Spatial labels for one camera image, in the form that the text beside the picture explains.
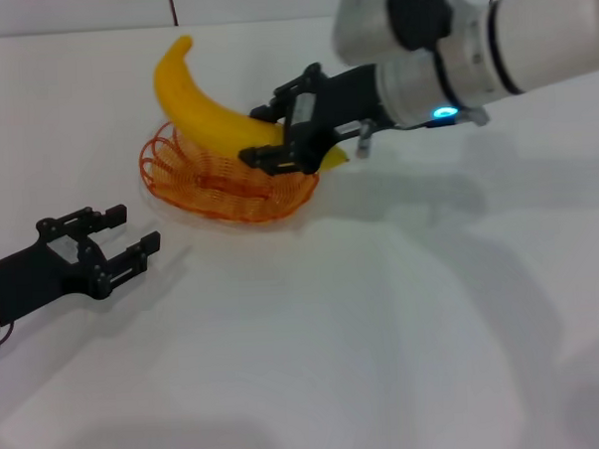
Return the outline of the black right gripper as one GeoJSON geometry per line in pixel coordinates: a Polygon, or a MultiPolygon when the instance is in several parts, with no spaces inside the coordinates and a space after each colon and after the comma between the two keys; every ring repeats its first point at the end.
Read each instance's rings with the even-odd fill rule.
{"type": "Polygon", "coordinates": [[[356,128],[345,134],[340,127],[365,124],[378,131],[389,126],[375,72],[374,66],[361,66],[328,77],[321,64],[309,65],[249,113],[262,122],[285,119],[284,145],[247,147],[238,153],[239,160],[267,175],[310,175],[346,163],[348,156],[337,145],[360,132],[356,128]]]}

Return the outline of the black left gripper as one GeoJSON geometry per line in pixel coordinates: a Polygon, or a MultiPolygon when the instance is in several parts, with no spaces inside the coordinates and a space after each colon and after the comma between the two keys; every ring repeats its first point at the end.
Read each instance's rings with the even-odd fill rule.
{"type": "Polygon", "coordinates": [[[45,242],[38,241],[0,260],[0,324],[9,325],[68,294],[103,300],[114,288],[146,272],[149,256],[160,249],[159,231],[143,236],[108,262],[96,243],[87,238],[126,221],[127,208],[123,205],[104,213],[85,207],[58,219],[39,220],[36,230],[45,242]],[[74,263],[46,243],[64,236],[80,241],[74,263]]]}

